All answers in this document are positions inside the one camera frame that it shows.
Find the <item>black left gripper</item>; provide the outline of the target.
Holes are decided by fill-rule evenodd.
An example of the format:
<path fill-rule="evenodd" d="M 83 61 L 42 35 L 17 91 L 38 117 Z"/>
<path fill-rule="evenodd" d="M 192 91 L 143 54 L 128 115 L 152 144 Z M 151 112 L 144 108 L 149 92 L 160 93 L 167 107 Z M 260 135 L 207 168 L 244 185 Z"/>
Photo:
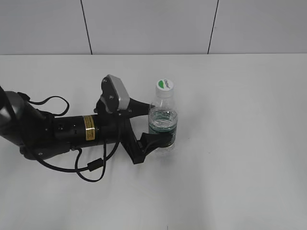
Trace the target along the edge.
<path fill-rule="evenodd" d="M 136 139 L 130 119 L 148 115 L 150 104 L 130 98 L 126 110 L 118 110 L 112 114 L 106 111 L 105 105 L 98 101 L 94 109 L 97 128 L 97 144 L 121 143 L 130 156 L 133 164 L 143 163 L 145 156 L 159 148 L 168 148 L 175 142 L 175 135 L 170 132 L 158 134 L 142 133 L 140 143 Z"/>

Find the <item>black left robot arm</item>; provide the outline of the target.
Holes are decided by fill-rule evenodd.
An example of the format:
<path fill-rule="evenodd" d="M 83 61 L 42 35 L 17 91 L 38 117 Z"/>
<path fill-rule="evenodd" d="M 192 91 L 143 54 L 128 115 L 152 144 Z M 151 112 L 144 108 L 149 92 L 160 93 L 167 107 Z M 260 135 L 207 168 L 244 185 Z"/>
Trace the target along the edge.
<path fill-rule="evenodd" d="M 102 95 L 92 115 L 67 116 L 35 108 L 21 92 L 0 92 L 0 135 L 19 147 L 29 160 L 49 159 L 71 150 L 121 144 L 134 164 L 175 140 L 171 131 L 143 133 L 136 139 L 130 119 L 149 113 L 149 104 L 131 99 L 124 87 L 101 85 Z"/>

